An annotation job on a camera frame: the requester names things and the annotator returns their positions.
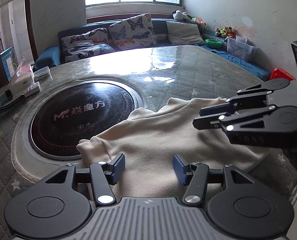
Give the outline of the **cream knit garment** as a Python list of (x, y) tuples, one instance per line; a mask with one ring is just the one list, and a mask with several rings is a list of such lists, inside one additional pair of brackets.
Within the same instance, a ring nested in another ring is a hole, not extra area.
[(249, 172), (269, 153), (262, 147), (233, 145), (220, 129), (194, 128), (192, 122), (201, 108), (223, 101), (170, 98), (157, 112), (138, 108), (126, 120), (80, 140), (77, 150), (85, 167), (111, 161), (119, 153), (125, 155), (125, 170), (113, 187), (117, 198), (180, 197), (184, 188), (173, 170), (175, 154), (188, 162), (201, 161), (210, 168), (232, 164)]

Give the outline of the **red plastic stool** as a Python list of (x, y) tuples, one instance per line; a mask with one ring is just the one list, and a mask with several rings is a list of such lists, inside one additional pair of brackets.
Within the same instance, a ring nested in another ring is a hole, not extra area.
[(292, 74), (289, 74), (289, 72), (285, 71), (282, 68), (275, 68), (272, 71), (272, 74), (269, 79), (273, 80), (273, 79), (278, 79), (278, 78), (287, 79), (289, 81), (295, 80), (295, 77)]

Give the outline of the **clear plastic storage box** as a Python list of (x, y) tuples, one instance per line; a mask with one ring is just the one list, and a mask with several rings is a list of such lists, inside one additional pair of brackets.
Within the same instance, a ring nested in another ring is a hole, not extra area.
[(227, 38), (227, 52), (239, 59), (251, 62), (257, 51), (258, 48), (256, 46), (251, 46), (238, 39)]

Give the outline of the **green bowl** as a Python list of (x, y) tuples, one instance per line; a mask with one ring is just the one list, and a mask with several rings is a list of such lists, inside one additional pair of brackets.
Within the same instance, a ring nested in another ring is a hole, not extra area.
[(223, 46), (223, 43), (221, 41), (215, 39), (206, 39), (205, 44), (213, 49), (219, 49)]

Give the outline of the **colourful plush toys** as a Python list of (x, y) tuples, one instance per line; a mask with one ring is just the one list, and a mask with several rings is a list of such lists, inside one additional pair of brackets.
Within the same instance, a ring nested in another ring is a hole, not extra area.
[(231, 26), (224, 26), (221, 29), (216, 28), (215, 35), (217, 37), (222, 37), (222, 38), (226, 38), (226, 37), (235, 38), (236, 37), (235, 29), (234, 29), (234, 27), (231, 27)]

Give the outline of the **plain grey cushion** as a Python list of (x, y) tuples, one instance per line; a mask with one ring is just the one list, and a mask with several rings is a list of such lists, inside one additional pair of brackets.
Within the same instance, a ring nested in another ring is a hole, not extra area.
[(168, 40), (172, 45), (205, 45), (198, 25), (167, 21)]

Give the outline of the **round black induction cooktop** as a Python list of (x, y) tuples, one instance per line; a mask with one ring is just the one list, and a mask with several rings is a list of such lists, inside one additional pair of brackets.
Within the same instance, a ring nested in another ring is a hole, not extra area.
[(138, 99), (128, 85), (91, 80), (70, 85), (46, 100), (29, 126), (34, 150), (52, 160), (77, 160), (82, 139), (102, 133), (128, 118)]

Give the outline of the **black white plush toy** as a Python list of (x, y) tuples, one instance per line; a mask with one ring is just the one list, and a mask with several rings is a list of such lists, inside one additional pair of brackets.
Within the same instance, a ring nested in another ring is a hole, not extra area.
[(187, 12), (181, 12), (180, 10), (175, 10), (172, 12), (173, 19), (176, 21), (190, 22), (192, 17), (187, 14)]

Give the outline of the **white pink box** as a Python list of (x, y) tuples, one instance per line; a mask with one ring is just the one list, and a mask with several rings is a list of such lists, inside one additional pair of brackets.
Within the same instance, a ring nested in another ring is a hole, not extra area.
[(39, 90), (39, 82), (35, 82), (31, 64), (19, 66), (11, 77), (9, 89), (13, 96), (35, 93)]

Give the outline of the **butterfly pillow standing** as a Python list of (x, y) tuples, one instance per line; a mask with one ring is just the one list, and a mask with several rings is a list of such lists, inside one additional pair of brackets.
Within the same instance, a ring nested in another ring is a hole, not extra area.
[(111, 24), (108, 30), (120, 50), (150, 47), (158, 43), (150, 13)]

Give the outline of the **small green packet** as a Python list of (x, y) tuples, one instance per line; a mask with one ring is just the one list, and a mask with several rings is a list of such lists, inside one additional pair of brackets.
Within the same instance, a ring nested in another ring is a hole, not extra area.
[(48, 66), (43, 67), (33, 73), (33, 78), (35, 82), (38, 82), (51, 75), (50, 68)]

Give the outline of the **blue white carton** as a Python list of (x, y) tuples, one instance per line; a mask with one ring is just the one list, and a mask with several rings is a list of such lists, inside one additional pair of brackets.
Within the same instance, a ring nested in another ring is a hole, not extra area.
[(8, 81), (11, 81), (11, 78), (16, 71), (13, 62), (12, 50), (12, 47), (8, 47), (6, 50), (0, 53), (3, 68)]

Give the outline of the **butterfly pillow lying flat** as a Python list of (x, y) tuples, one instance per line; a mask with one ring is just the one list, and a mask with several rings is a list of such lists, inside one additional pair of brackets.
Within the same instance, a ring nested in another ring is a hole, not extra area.
[(97, 28), (83, 34), (61, 38), (65, 63), (114, 52), (108, 43), (106, 28)]

